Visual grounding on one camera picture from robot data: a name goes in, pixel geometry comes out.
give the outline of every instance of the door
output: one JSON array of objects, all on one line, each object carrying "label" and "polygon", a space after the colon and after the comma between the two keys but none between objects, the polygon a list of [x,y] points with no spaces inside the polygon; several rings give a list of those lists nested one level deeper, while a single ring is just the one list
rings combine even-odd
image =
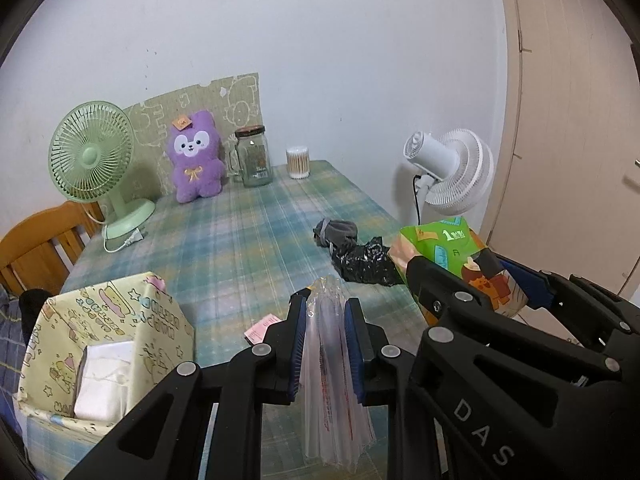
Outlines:
[{"label": "door", "polygon": [[516,0],[522,98],[488,243],[533,269],[622,289],[640,256],[640,85],[602,0]]}]

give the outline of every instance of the jar lid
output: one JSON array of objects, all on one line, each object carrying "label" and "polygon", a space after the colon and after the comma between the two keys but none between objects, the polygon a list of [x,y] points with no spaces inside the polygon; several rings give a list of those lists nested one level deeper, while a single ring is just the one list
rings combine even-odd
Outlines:
[{"label": "jar lid", "polygon": [[244,128],[238,128],[236,130],[236,137],[241,139],[242,137],[251,137],[252,135],[263,134],[265,127],[261,124],[255,124],[254,126],[245,126]]}]

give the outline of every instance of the clear plastic bag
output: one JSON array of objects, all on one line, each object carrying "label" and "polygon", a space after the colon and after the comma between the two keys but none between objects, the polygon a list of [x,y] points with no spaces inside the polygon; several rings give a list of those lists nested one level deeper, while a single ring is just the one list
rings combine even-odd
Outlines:
[{"label": "clear plastic bag", "polygon": [[353,392],[338,280],[319,278],[306,304],[300,383],[305,403],[305,455],[354,472],[376,436],[369,410]]}]

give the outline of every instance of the round metal pin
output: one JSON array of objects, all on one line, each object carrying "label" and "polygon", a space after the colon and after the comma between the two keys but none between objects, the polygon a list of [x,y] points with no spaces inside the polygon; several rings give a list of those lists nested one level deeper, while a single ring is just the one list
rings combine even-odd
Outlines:
[{"label": "round metal pin", "polygon": [[258,343],[251,348],[251,352],[257,356],[269,355],[271,353],[271,346],[267,343]]},{"label": "round metal pin", "polygon": [[469,294],[468,292],[465,292],[464,290],[459,290],[457,291],[454,296],[456,298],[458,298],[460,301],[473,301],[474,297]]},{"label": "round metal pin", "polygon": [[453,332],[443,326],[434,326],[427,332],[429,339],[437,343],[451,343],[453,341]]},{"label": "round metal pin", "polygon": [[620,371],[620,364],[613,357],[607,357],[604,359],[604,364],[612,372]]},{"label": "round metal pin", "polygon": [[180,363],[178,365],[178,367],[175,369],[176,372],[178,372],[180,375],[183,376],[188,376],[194,373],[194,371],[196,371],[196,364],[191,362],[191,361],[185,361],[183,363]]},{"label": "round metal pin", "polygon": [[400,355],[400,349],[395,345],[384,345],[380,353],[384,357],[394,358]]}]

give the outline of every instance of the pink paper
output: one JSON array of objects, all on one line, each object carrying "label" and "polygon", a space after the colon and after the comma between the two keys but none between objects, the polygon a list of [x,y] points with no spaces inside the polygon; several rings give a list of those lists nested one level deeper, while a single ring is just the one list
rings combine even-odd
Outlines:
[{"label": "pink paper", "polygon": [[269,325],[279,323],[282,320],[274,316],[273,314],[267,314],[258,323],[253,325],[249,330],[244,333],[244,337],[247,338],[252,344],[261,343],[264,339],[264,335],[267,333]]}]

